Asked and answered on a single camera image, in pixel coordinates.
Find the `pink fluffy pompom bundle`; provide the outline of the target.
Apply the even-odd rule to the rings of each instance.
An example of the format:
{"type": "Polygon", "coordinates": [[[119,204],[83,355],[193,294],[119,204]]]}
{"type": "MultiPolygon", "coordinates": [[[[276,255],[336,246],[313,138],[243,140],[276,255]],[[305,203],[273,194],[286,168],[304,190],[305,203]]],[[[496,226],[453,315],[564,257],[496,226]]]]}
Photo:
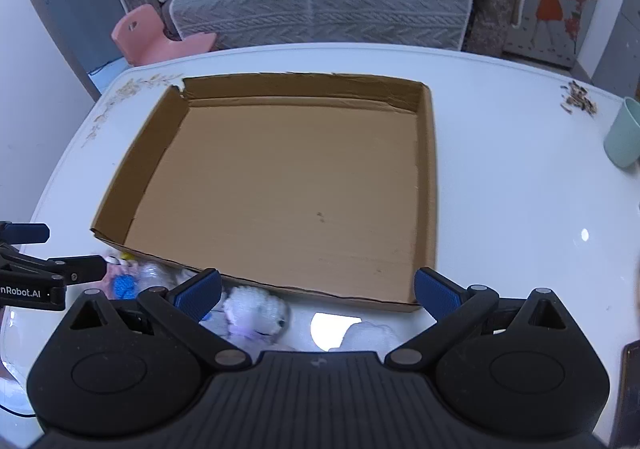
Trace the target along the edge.
{"type": "Polygon", "coordinates": [[[134,267],[126,259],[107,255],[106,272],[101,280],[102,290],[109,299],[134,299],[138,294],[134,267]]]}

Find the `clear bubble wrap bundle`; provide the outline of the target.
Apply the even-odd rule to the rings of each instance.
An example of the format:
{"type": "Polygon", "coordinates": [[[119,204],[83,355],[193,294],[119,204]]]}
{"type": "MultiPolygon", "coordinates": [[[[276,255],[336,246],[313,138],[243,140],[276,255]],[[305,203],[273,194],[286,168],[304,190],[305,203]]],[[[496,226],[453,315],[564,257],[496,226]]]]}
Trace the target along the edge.
{"type": "Polygon", "coordinates": [[[195,275],[195,271],[187,268],[155,263],[155,261],[144,261],[138,266],[137,290],[142,292],[149,287],[166,287],[166,289],[172,290],[195,275]]]}

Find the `white fuzzy red-tied bundle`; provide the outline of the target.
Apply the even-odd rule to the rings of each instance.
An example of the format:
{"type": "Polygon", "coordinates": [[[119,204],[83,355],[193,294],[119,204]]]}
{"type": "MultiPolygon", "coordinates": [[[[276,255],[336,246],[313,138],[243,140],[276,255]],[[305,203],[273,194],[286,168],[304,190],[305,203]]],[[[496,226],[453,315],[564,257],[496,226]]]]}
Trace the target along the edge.
{"type": "Polygon", "coordinates": [[[222,291],[200,325],[235,345],[268,346],[288,325],[288,305],[260,287],[236,285],[222,291]]]}

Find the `white grey sock bundle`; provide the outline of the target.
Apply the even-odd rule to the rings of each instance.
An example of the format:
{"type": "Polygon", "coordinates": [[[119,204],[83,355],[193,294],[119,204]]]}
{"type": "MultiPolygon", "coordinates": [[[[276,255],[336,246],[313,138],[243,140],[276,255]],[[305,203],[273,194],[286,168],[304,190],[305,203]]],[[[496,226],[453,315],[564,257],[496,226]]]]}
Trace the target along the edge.
{"type": "Polygon", "coordinates": [[[399,337],[388,325],[375,325],[362,321],[354,323],[345,332],[341,351],[375,351],[385,356],[401,344],[399,337]]]}

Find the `shallow cardboard box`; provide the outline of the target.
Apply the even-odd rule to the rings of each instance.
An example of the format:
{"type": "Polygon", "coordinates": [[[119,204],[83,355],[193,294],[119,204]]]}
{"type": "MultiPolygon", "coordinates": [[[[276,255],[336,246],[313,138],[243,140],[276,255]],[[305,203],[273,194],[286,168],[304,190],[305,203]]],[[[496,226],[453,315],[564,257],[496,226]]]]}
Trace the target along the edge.
{"type": "Polygon", "coordinates": [[[91,229],[230,282],[385,310],[436,264],[430,89],[388,76],[229,74],[168,87],[91,229]]]}

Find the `mint green cup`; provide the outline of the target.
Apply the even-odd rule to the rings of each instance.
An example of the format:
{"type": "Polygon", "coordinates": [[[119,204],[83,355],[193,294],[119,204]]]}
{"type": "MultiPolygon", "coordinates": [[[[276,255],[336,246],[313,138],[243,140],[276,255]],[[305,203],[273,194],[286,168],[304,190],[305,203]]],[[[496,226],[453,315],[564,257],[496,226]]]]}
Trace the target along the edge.
{"type": "Polygon", "coordinates": [[[626,97],[603,143],[614,165],[627,169],[640,157],[639,102],[626,97]]]}

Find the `pink plastic child chair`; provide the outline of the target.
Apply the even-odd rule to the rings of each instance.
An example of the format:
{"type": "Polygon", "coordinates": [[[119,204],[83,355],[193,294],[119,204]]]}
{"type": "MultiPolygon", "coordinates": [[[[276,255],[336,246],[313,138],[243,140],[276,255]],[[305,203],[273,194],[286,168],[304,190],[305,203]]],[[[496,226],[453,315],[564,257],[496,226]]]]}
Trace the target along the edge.
{"type": "Polygon", "coordinates": [[[163,20],[150,4],[141,5],[123,16],[111,37],[133,67],[206,54],[215,48],[217,41],[216,33],[195,33],[178,41],[169,39],[163,20]]]}

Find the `seed shell pile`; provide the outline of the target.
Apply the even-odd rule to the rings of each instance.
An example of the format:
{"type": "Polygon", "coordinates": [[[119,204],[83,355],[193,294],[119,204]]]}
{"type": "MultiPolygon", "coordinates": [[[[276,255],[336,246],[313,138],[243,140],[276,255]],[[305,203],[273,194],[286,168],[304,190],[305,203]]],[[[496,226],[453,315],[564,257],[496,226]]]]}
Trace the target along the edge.
{"type": "Polygon", "coordinates": [[[564,91],[563,100],[560,102],[561,108],[572,114],[574,110],[580,110],[591,117],[598,112],[597,105],[590,99],[587,88],[571,80],[562,86],[564,91]]]}

